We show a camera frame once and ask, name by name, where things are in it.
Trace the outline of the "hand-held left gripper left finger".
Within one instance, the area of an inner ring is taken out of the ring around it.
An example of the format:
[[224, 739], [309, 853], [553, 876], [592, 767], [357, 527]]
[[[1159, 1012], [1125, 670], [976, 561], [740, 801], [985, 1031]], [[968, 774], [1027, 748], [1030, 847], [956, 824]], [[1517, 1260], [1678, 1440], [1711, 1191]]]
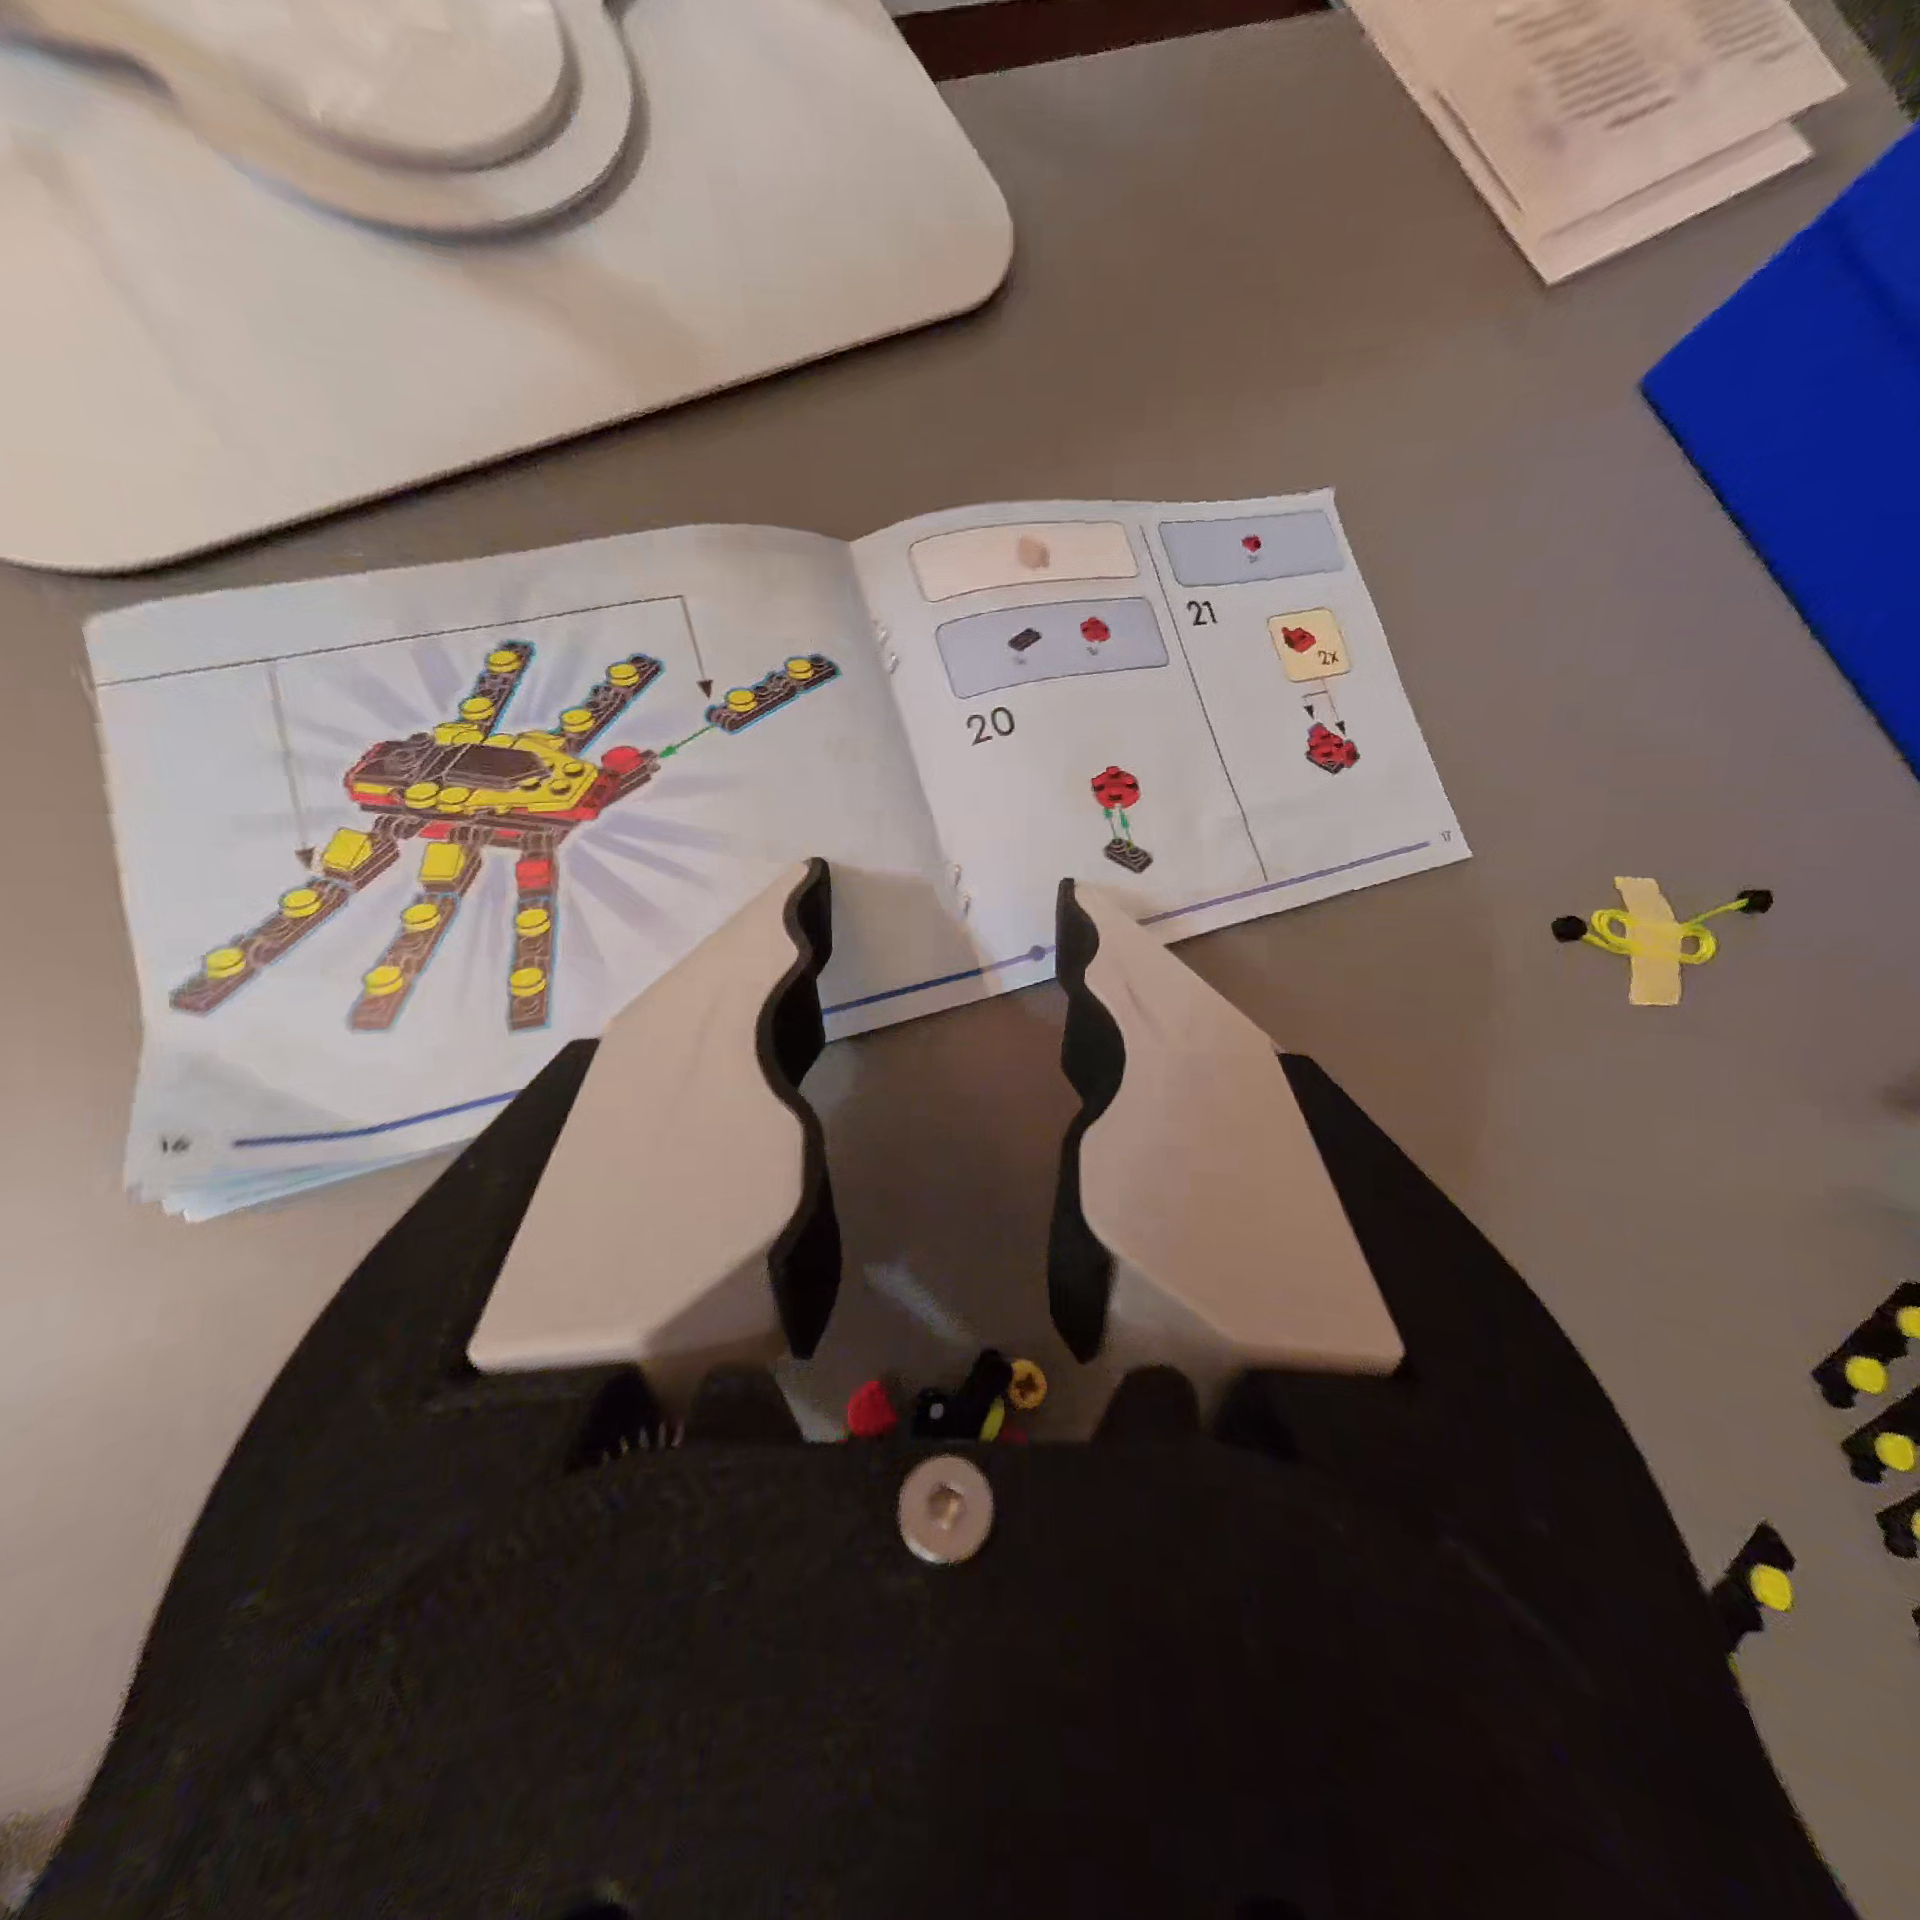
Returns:
[[607, 1021], [468, 1336], [477, 1373], [819, 1350], [843, 1244], [803, 1079], [829, 955], [832, 877], [807, 857]]

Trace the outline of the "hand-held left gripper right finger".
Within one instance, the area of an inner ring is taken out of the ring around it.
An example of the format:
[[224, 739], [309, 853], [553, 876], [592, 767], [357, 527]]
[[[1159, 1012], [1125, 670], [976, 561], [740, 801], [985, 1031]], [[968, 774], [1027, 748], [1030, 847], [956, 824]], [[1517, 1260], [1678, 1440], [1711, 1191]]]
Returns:
[[1076, 1113], [1047, 1311], [1109, 1373], [1392, 1375], [1406, 1356], [1280, 1044], [1125, 900], [1062, 880], [1055, 974]]

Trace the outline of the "pile of lego pieces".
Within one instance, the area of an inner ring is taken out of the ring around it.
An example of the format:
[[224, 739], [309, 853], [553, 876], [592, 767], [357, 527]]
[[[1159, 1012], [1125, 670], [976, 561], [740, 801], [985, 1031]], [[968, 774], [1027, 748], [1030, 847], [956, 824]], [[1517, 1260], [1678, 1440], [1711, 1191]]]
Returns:
[[979, 1350], [956, 1382], [909, 1391], [885, 1377], [862, 1382], [848, 1398], [845, 1428], [857, 1440], [909, 1436], [920, 1443], [992, 1445], [1024, 1437], [1020, 1420], [1048, 1398], [1048, 1377], [1030, 1357]]

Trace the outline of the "masking tape piece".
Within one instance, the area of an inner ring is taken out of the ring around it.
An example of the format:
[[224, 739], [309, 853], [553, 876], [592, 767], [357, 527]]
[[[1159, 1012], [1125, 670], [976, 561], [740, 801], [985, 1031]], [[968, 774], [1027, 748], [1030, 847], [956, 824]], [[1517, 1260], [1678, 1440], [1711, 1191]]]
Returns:
[[1673, 1007], [1689, 971], [1715, 960], [1721, 917], [1707, 907], [1689, 919], [1673, 912], [1657, 880], [1619, 876], [1619, 907], [1604, 920], [1604, 936], [1627, 961], [1627, 1000], [1641, 1007]]

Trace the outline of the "white instruction booklet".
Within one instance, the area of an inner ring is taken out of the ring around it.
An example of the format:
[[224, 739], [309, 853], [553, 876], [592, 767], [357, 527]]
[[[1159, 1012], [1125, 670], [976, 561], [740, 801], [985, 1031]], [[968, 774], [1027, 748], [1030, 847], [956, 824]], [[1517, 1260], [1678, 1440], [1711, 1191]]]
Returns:
[[204, 1220], [479, 1134], [780, 870], [829, 1040], [1464, 862], [1329, 488], [693, 524], [84, 627], [141, 1049]]

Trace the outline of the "white stand base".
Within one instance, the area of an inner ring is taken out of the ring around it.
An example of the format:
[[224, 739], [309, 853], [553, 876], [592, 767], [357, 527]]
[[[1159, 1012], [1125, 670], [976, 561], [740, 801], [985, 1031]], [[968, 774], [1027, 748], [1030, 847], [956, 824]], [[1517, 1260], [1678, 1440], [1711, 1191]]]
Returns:
[[1006, 198], [885, 4], [620, 4], [637, 126], [544, 231], [302, 205], [4, 47], [4, 561], [115, 576], [951, 319]]

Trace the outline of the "blue plastic bin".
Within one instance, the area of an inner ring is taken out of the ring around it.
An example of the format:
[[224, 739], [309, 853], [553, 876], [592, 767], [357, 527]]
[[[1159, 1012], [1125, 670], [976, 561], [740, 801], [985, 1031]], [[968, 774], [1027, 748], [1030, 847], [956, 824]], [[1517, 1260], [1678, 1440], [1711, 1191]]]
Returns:
[[1915, 773], [1917, 131], [1639, 390]]

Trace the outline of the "stack of printed papers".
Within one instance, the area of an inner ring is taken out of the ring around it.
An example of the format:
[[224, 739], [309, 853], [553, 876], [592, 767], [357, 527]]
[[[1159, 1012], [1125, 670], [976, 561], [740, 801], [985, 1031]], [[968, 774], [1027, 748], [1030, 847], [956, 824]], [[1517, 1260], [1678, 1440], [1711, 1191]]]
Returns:
[[1847, 87], [1787, 1], [1345, 12], [1545, 286], [1803, 165]]

